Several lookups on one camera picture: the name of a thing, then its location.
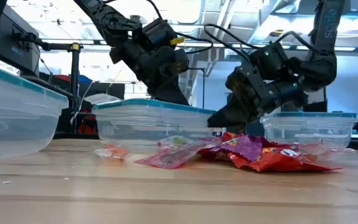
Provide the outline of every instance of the clear plastic container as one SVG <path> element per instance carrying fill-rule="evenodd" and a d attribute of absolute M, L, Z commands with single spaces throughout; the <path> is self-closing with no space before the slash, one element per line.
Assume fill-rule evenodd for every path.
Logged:
<path fill-rule="evenodd" d="M 43 149 L 67 97 L 0 70 L 0 159 Z"/>
<path fill-rule="evenodd" d="M 282 112 L 260 119 L 265 137 L 278 143 L 324 144 L 345 148 L 350 143 L 354 113 Z"/>
<path fill-rule="evenodd" d="M 155 152 L 159 140 L 212 137 L 221 129 L 207 128 L 215 112 L 156 100 L 131 99 L 95 105 L 99 137 L 131 152 Z"/>

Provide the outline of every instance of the monitor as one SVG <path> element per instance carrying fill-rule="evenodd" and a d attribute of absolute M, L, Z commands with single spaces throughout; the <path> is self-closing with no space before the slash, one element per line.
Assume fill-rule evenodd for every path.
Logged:
<path fill-rule="evenodd" d="M 29 42 L 17 41 L 13 34 L 38 32 L 11 7 L 5 6 L 0 17 L 0 60 L 18 68 L 21 75 L 39 75 L 39 49 Z"/>

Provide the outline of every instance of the table surface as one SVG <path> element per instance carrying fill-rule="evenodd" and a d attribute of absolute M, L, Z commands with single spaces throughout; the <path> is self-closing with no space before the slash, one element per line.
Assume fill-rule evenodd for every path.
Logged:
<path fill-rule="evenodd" d="M 61 139 L 0 160 L 0 224 L 358 223 L 358 152 L 325 174 L 260 174 L 195 159 L 184 168 L 101 159 Z"/>

